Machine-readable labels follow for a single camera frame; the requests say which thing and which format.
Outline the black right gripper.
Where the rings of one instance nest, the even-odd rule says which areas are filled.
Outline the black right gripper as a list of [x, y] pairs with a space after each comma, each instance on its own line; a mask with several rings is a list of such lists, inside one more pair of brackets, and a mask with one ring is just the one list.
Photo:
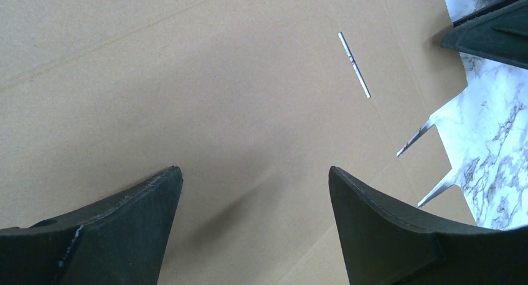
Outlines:
[[527, 68], [527, 0], [498, 0], [455, 21], [440, 46]]

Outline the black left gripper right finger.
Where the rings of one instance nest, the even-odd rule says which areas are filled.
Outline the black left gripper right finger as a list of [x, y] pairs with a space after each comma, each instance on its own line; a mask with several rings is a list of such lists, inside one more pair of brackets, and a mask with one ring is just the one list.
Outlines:
[[442, 218], [332, 166], [329, 194], [351, 284], [526, 284], [527, 228]]

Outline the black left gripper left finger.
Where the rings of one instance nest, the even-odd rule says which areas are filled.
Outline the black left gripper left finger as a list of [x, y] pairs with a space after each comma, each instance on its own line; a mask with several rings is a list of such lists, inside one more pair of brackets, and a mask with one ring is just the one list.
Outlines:
[[165, 168], [28, 228], [1, 230], [2, 284], [156, 284], [183, 185]]

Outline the brown cardboard box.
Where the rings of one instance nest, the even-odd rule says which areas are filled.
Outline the brown cardboard box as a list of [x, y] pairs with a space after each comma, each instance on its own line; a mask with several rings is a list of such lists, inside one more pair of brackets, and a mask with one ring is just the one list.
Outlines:
[[410, 205], [466, 87], [445, 0], [1, 0], [1, 226], [176, 165], [160, 284], [347, 284], [328, 172]]

